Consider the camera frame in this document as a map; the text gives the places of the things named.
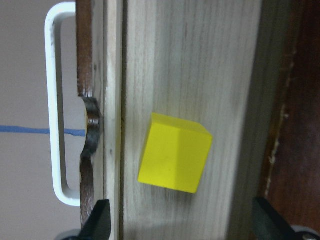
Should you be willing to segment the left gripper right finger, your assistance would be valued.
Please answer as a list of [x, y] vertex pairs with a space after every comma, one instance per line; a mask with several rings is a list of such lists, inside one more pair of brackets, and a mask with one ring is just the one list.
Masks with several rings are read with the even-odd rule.
[[296, 232], [263, 197], [252, 201], [252, 230], [258, 240], [294, 240]]

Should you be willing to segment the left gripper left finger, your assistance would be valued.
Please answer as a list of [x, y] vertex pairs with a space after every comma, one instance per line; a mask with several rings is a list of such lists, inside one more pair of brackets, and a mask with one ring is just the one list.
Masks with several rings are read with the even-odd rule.
[[108, 240], [111, 236], [111, 208], [108, 199], [98, 200], [78, 240]]

